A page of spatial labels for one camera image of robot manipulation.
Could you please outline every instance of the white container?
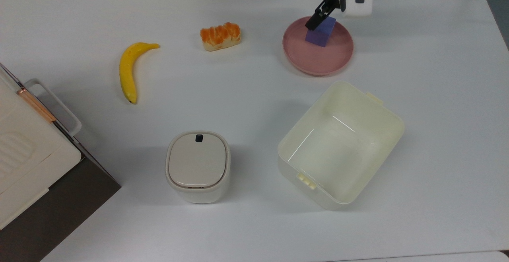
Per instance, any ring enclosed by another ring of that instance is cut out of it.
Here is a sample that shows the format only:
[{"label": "white container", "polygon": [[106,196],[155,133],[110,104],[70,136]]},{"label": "white container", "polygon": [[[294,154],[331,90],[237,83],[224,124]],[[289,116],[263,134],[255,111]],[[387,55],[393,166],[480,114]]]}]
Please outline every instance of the white container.
[{"label": "white container", "polygon": [[332,84],[280,142],[280,172],[327,210],[349,204],[405,129],[382,104],[350,83]]},{"label": "white container", "polygon": [[188,202],[209,204],[229,186],[230,151],[221,135],[193,131],[171,141],[166,157],[169,185]]},{"label": "white container", "polygon": [[0,64],[0,229],[80,162],[80,151],[46,112]]}]

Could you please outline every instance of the pink plate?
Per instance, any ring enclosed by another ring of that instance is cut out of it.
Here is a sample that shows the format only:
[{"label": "pink plate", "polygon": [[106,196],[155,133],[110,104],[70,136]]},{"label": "pink plate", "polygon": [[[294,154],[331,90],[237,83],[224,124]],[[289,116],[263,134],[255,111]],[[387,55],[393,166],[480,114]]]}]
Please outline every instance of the pink plate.
[{"label": "pink plate", "polygon": [[283,50],[288,60],[299,70],[311,75],[329,75],[339,71],[351,59],[353,40],[348,30],[334,24],[325,47],[308,43],[306,21],[310,16],[294,21],[283,35]]}]

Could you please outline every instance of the plastic container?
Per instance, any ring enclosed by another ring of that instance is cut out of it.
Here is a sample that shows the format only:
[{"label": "plastic container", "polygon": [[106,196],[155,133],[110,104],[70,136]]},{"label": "plastic container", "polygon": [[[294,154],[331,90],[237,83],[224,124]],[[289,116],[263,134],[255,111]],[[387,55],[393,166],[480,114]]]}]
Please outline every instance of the plastic container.
[{"label": "plastic container", "polygon": [[383,102],[338,81],[278,146],[282,175],[327,210],[352,202],[405,129]]},{"label": "plastic container", "polygon": [[219,134],[193,131],[171,141],[166,157],[169,185],[188,202],[209,204],[229,186],[230,151]]}]

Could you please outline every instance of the bread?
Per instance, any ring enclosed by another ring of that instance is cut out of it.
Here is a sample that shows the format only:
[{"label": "bread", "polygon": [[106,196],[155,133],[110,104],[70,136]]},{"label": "bread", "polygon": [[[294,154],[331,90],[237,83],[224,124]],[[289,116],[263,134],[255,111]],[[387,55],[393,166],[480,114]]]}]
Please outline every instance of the bread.
[{"label": "bread", "polygon": [[200,30],[203,47],[207,51],[232,47],[240,43],[240,27],[235,23]]}]

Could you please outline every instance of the box handle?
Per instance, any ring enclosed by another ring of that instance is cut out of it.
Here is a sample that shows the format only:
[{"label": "box handle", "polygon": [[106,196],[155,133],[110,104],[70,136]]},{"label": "box handle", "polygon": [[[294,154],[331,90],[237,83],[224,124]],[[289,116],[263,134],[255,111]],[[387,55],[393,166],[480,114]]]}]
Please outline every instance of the box handle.
[{"label": "box handle", "polygon": [[300,181],[302,181],[304,184],[306,184],[307,186],[309,186],[310,189],[314,190],[317,188],[317,184],[315,184],[314,182],[311,181],[311,179],[308,179],[305,175],[303,175],[302,173],[299,173],[297,175],[297,178],[300,179]]},{"label": "box handle", "polygon": [[74,137],[74,135],[76,135],[82,128],[82,123],[81,121],[78,119],[78,117],[76,117],[72,112],[71,110],[69,110],[69,108],[67,108],[67,106],[64,105],[64,103],[62,101],[60,101],[60,99],[58,99],[58,97],[56,97],[56,95],[51,91],[49,90],[49,88],[46,87],[46,85],[42,84],[42,82],[37,79],[37,78],[33,78],[33,79],[30,79],[29,81],[26,81],[24,84],[25,88],[31,88],[33,85],[41,85],[41,87],[46,91],[48,92],[48,94],[60,105],[60,107],[67,113],[69,114],[69,116],[74,120],[74,122],[76,123],[76,126],[74,126],[73,129],[71,130],[68,130],[68,133],[71,137]]},{"label": "box handle", "polygon": [[383,106],[383,101],[378,99],[376,96],[374,96],[373,94],[369,93],[369,92],[366,92],[366,96],[368,96],[369,98],[373,99],[373,101],[375,101],[376,103],[380,104]]}]

